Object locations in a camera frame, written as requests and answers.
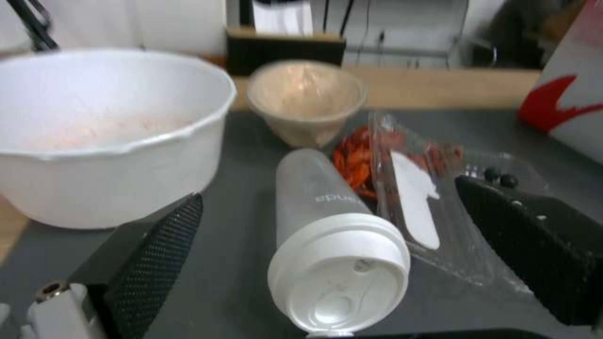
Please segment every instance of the gray table surface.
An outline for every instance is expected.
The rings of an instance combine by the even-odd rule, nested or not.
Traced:
[[[530,161],[554,195],[603,223],[603,166],[517,122],[514,112],[396,113],[423,136]],[[366,121],[366,114],[359,114],[346,131]],[[254,114],[229,115],[220,167],[203,193],[201,227],[146,338],[304,337],[274,306],[266,282],[276,247],[274,171],[289,150]],[[68,277],[109,233],[31,222],[0,268],[0,301],[11,304],[23,321],[35,290]],[[513,293],[504,284],[476,287],[417,260],[399,307],[359,335],[484,328],[592,338],[585,327],[559,324],[532,296]]]

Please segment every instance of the wooden countertop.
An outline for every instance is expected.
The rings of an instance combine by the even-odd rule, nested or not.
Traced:
[[[368,87],[369,108],[509,109],[518,107],[540,73],[489,69],[434,70],[347,68]],[[239,95],[233,109],[245,109],[246,78],[235,78]],[[27,225],[23,216],[0,196],[0,264]]]

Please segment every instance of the clear plastic bottle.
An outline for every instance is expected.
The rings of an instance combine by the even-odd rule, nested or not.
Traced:
[[[315,150],[287,155],[276,173],[274,303],[310,337],[348,337],[388,315],[408,285],[410,257],[389,221],[374,216]]]

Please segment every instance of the beige paper bowl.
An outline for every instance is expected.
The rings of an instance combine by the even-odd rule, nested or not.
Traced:
[[[364,83],[341,68],[301,60],[258,69],[247,89],[251,109],[293,147],[328,144],[366,97]]]

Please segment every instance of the bowl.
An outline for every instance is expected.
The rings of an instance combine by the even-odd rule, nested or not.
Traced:
[[[202,191],[236,95],[192,57],[91,50],[0,63],[0,194],[71,229],[118,226]]]
[[[293,147],[328,144],[366,98],[361,80],[339,67],[312,61],[261,67],[247,89],[251,109]]]

